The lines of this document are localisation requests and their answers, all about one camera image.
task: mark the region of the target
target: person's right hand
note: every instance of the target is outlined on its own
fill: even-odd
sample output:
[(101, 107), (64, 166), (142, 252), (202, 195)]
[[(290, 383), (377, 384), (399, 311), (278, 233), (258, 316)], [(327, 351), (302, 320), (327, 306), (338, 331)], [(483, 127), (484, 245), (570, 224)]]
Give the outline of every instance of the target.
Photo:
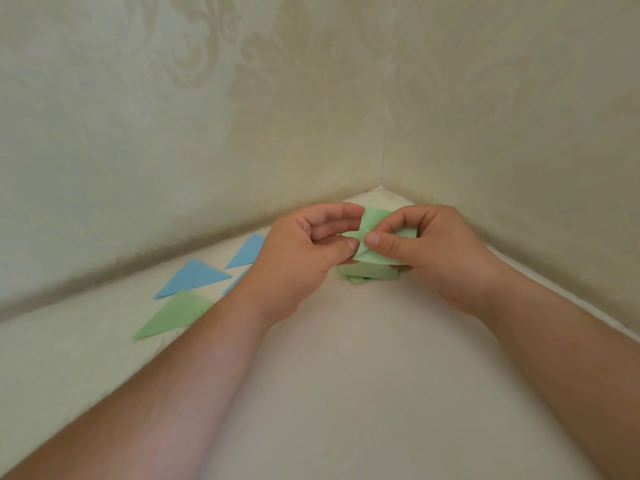
[[(404, 227), (418, 238), (398, 237)], [(384, 218), (365, 237), (375, 252), (411, 266), (418, 278), (448, 303), (479, 316), (509, 266), (476, 237), (454, 207), (410, 205)]]

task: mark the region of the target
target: paper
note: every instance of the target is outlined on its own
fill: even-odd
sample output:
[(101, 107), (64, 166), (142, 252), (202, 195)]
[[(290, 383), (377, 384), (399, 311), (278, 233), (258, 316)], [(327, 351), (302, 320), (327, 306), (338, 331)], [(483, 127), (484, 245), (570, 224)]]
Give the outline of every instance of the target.
[[(368, 262), (372, 264), (404, 264), (397, 259), (391, 259), (386, 256), (382, 256), (378, 253), (373, 252), (369, 249), (369, 247), (364, 243), (365, 236), (370, 233), (382, 219), (391, 214), (391, 210), (387, 209), (378, 209), (376, 207), (365, 207), (364, 214), (360, 220), (360, 229), (358, 230), (358, 239), (360, 240), (360, 247), (353, 257), (356, 261), (360, 262)], [(416, 237), (417, 229), (405, 228), (400, 229), (394, 234), (399, 235), (401, 237)]]
[(173, 275), (154, 298), (163, 298), (180, 290), (193, 290), (202, 286), (232, 278), (228, 273), (219, 271), (197, 259), (189, 259), (180, 271)]
[(235, 279), (235, 281), (229, 285), (229, 288), (227, 288), (226, 290), (222, 291), (222, 295), (224, 296), (224, 295), (226, 295), (227, 293), (229, 293), (229, 291), (231, 291), (231, 288), (233, 288), (234, 286), (236, 286), (236, 283), (242, 279), (242, 277), (246, 274), (246, 272), (247, 272), (247, 271), (249, 271), (249, 269), (250, 269), (250, 268), (245, 269), (245, 270), (242, 272), (242, 274), (241, 274), (240, 276), (238, 276), (238, 277)]
[(262, 248), (264, 238), (260, 234), (251, 234), (244, 242), (242, 247), (236, 252), (236, 255), (229, 261), (225, 269), (252, 264), (258, 257), (258, 253)]
[(176, 330), (191, 325), (213, 302), (191, 291), (181, 290), (176, 293), (151, 319), (133, 336), (134, 340)]
[(347, 276), (347, 279), (352, 285), (361, 285), (370, 281), (372, 278), (363, 278), (362, 276)]
[(359, 276), (361, 278), (375, 278), (377, 280), (396, 280), (398, 271), (387, 265), (359, 262), (336, 266), (338, 273), (343, 276)]

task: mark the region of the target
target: wallpaper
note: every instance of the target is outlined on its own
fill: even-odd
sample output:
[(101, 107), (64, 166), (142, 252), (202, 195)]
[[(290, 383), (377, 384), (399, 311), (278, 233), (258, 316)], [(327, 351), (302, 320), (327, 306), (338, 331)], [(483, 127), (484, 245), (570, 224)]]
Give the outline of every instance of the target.
[(640, 329), (640, 0), (398, 0), (384, 184)]
[(2, 0), (0, 308), (379, 185), (366, 5)]

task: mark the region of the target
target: blue paper triangle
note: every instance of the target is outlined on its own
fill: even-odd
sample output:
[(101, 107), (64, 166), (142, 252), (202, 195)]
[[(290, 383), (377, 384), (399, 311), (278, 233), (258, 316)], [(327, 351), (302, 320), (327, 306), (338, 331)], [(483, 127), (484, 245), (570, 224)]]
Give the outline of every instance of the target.
[(226, 290), (222, 291), (222, 296), (226, 295), (229, 291), (231, 291), (231, 288), (233, 288), (234, 286), (236, 286), (236, 283), (242, 279), (242, 277), (244, 276), (244, 274), (245, 274), (247, 271), (249, 271), (249, 268), (245, 269), (245, 270), (242, 272), (242, 274), (241, 274), (240, 276), (238, 276), (238, 277), (235, 279), (235, 281), (229, 285), (229, 288), (227, 288)]
[(189, 259), (154, 298), (176, 294), (180, 290), (193, 290), (231, 277), (230, 274), (219, 271), (202, 261)]
[(236, 255), (229, 261), (229, 264), (225, 269), (231, 269), (233, 267), (244, 266), (245, 264), (251, 264), (258, 257), (258, 253), (262, 248), (264, 238), (260, 234), (251, 234), (242, 247), (236, 252)]

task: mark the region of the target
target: fingernail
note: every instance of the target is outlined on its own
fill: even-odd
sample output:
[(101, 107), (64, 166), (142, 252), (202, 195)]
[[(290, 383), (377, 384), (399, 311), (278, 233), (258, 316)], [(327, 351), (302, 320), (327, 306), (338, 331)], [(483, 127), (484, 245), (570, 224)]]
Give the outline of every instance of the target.
[(379, 234), (377, 234), (375, 232), (370, 232), (364, 238), (364, 242), (368, 246), (376, 247), (378, 245), (378, 243), (380, 242), (380, 236), (379, 236)]
[(360, 246), (360, 242), (354, 238), (354, 237), (350, 237), (348, 239), (348, 243), (349, 243), (349, 248), (353, 251), (356, 252), (356, 250), (358, 249), (358, 247)]

